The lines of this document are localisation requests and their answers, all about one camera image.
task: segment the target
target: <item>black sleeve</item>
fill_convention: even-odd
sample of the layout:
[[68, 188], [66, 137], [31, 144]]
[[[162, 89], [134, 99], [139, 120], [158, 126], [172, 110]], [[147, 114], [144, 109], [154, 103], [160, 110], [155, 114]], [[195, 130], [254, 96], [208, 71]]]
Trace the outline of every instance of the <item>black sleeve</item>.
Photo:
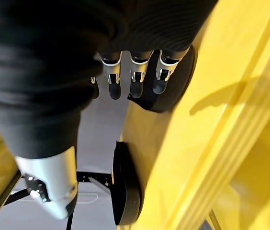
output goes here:
[[216, 0], [0, 0], [0, 133], [42, 158], [77, 142], [98, 51], [183, 51]]
[[0, 0], [0, 133], [12, 154], [56, 155], [76, 145], [92, 98], [93, 56], [127, 24], [119, 2]]

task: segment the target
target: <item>robotic finger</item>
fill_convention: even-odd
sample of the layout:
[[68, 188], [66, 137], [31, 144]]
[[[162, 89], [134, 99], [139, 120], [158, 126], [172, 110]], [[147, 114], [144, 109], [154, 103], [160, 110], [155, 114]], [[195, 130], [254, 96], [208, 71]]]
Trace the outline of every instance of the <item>robotic finger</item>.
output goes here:
[[109, 84], [110, 96], [117, 100], [121, 96], [120, 88], [120, 62], [121, 52], [100, 53], [102, 64], [105, 71], [105, 77]]
[[146, 69], [153, 51], [131, 52], [131, 87], [130, 94], [134, 98], [141, 97]]
[[173, 74], [178, 63], [187, 54], [189, 48], [182, 52], [161, 50], [158, 58], [156, 78], [153, 82], [153, 92], [162, 94], [167, 86], [170, 76]]

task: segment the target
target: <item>gray floor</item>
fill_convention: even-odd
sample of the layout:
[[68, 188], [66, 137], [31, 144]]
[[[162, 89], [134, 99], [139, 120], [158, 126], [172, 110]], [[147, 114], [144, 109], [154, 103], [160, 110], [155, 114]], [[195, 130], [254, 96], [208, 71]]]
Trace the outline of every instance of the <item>gray floor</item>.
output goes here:
[[[109, 97], [108, 84], [97, 78], [100, 95], [81, 114], [78, 141], [78, 170], [110, 173], [113, 151], [124, 125], [130, 88], [129, 53], [122, 60], [122, 96]], [[24, 188], [21, 181], [16, 189]], [[80, 184], [73, 230], [115, 230], [111, 198], [93, 184]], [[0, 211], [0, 230], [64, 230], [66, 220], [56, 220], [27, 198], [5, 206]]]

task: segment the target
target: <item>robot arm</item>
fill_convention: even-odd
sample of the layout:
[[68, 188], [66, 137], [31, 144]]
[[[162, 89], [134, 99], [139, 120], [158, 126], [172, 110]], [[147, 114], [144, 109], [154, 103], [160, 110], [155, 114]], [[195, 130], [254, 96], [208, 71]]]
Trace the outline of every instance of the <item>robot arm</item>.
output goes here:
[[131, 51], [131, 94], [138, 98], [151, 54], [162, 50], [153, 88], [160, 94], [215, 4], [0, 0], [0, 134], [45, 210], [63, 219], [77, 200], [80, 112], [102, 71], [94, 55], [101, 54], [118, 99], [120, 53]]

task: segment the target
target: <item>black cable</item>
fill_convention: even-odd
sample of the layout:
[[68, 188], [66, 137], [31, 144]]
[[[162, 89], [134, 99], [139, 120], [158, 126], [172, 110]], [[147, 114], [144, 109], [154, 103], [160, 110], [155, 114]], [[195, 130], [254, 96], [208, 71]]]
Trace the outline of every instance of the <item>black cable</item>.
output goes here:
[[71, 230], [72, 219], [73, 219], [73, 213], [68, 217], [66, 230]]
[[9, 196], [9, 198], [5, 201], [4, 205], [8, 205], [10, 203], [13, 203], [17, 200], [20, 200], [26, 196], [28, 196], [30, 192], [27, 189], [20, 190], [19, 192], [16, 192]]

